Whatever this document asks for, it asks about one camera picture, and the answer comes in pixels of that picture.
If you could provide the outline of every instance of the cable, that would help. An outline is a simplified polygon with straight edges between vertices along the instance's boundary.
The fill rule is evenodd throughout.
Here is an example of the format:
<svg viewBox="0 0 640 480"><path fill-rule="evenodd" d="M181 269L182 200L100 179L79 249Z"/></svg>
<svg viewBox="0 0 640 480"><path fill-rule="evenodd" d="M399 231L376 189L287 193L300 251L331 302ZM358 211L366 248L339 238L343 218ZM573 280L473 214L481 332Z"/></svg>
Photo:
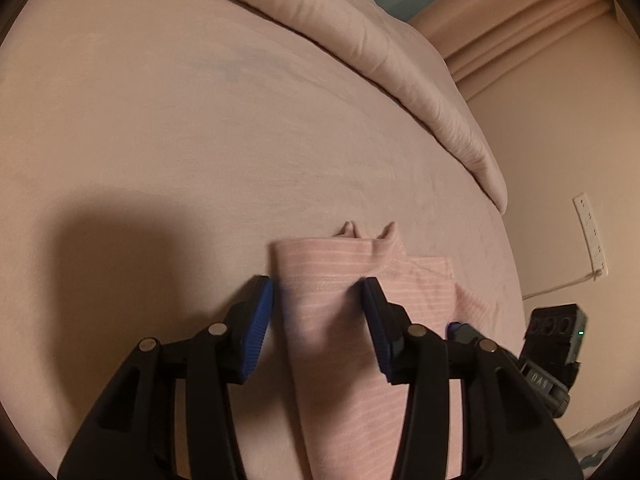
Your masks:
<svg viewBox="0 0 640 480"><path fill-rule="evenodd" d="M540 290L539 292L534 292L532 294L527 294L526 296L522 297L522 301L530 300L531 298L535 298L536 296L542 296L543 294L549 294L550 292L555 292L556 290L561 290L561 289L567 288L569 286L580 285L581 283L588 282L589 280L595 280L596 278L598 278L601 275L602 275L602 270L601 269L594 270L593 272L590 272L586 276L578 278L577 280L573 280L572 282L565 283L564 285L553 286L551 288L546 288L545 290Z"/></svg>

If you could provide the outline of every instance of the wall outlet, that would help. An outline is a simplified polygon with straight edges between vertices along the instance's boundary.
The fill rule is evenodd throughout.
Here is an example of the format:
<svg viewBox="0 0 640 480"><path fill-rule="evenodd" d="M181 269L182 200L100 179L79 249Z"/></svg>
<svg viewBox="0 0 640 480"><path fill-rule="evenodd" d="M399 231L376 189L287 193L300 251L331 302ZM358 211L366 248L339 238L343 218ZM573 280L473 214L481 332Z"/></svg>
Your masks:
<svg viewBox="0 0 640 480"><path fill-rule="evenodd" d="M600 231L596 225L596 217L591 207L591 201L585 192L574 198L575 210L578 212L584 239L587 242L589 256L591 257L591 268L593 272L600 270L600 277L603 278L609 273L607 261L604 257L604 246L600 240Z"/></svg>

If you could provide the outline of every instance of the beige wall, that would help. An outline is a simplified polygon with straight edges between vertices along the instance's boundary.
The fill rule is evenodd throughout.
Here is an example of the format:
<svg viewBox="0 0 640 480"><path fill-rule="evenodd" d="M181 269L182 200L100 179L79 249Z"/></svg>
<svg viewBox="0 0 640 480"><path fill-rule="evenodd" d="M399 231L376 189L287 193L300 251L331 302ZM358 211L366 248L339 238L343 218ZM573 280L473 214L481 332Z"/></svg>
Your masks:
<svg viewBox="0 0 640 480"><path fill-rule="evenodd" d="M510 193L504 216L522 291L591 264L572 198L591 197L609 276L525 302L578 303L590 322L566 434L640 399L640 44L612 14L503 76L469 103Z"/></svg>

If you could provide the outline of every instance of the bed sheet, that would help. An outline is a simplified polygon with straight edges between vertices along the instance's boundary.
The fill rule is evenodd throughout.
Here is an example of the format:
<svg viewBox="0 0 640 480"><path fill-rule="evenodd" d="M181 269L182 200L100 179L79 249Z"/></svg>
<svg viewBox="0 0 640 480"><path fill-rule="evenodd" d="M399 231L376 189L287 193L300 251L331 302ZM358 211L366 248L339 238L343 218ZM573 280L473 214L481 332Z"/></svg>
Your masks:
<svg viewBox="0 0 640 480"><path fill-rule="evenodd" d="M395 99L231 0L30 0L0 49L0 400L56 472L141 338L191 336L284 237L397 221L514 351L500 213ZM249 478L305 471L276 313L231 391Z"/></svg>

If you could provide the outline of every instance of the pink towel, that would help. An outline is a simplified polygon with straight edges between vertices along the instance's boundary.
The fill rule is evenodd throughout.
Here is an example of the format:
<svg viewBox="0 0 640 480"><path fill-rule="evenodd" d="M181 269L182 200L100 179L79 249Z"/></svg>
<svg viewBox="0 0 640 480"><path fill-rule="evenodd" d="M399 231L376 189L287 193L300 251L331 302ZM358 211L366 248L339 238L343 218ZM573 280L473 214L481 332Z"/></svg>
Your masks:
<svg viewBox="0 0 640 480"><path fill-rule="evenodd" d="M452 320L479 330L490 310L452 277L447 258L410 258L395 223L377 239L348 222L334 238L276 244L289 359L314 480L388 480L406 405L406 386L378 370L353 285L375 276L413 322L444 336ZM460 391L452 382L449 478L460 473Z"/></svg>

